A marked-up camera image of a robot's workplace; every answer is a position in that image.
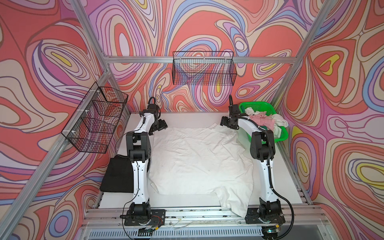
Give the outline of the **white t shirt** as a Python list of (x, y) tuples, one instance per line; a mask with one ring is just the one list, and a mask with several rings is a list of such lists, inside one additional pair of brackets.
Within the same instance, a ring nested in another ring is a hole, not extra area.
[(217, 124), (156, 133), (152, 187), (161, 195), (214, 193), (221, 207), (245, 217), (254, 187), (253, 161), (237, 139), (237, 131)]

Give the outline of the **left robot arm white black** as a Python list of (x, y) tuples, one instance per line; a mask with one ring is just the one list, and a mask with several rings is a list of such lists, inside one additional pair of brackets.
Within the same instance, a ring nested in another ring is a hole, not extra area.
[(126, 133), (127, 157), (132, 163), (134, 176), (134, 197), (130, 201), (128, 216), (132, 219), (151, 219), (150, 197), (148, 194), (148, 171), (152, 157), (150, 136), (164, 130), (167, 123), (161, 119), (160, 107), (148, 103), (147, 108), (139, 113), (140, 123), (134, 130)]

